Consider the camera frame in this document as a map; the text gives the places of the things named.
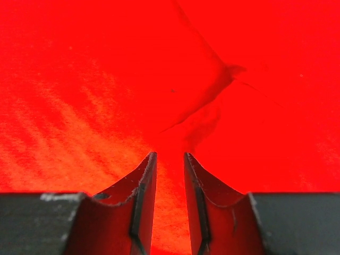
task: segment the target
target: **red fabric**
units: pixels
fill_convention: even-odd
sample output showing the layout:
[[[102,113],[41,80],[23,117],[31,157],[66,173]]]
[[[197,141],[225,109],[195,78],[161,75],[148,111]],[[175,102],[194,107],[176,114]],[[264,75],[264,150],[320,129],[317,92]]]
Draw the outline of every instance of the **red fabric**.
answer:
[[[338,191],[336,1],[3,1],[0,190],[83,190],[159,154],[155,254],[190,254],[184,151],[247,191]]]

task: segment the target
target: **black object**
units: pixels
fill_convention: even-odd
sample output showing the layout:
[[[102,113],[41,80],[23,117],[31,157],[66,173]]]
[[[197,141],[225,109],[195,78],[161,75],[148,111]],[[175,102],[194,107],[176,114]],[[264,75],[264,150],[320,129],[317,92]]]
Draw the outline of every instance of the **black object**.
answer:
[[[92,198],[0,195],[0,255],[150,254],[157,154]],[[340,254],[337,193],[240,194],[184,155],[192,254]]]
[[[157,154],[95,195],[0,195],[1,255],[150,254]]]
[[[192,254],[340,254],[337,193],[240,194],[184,155]]]

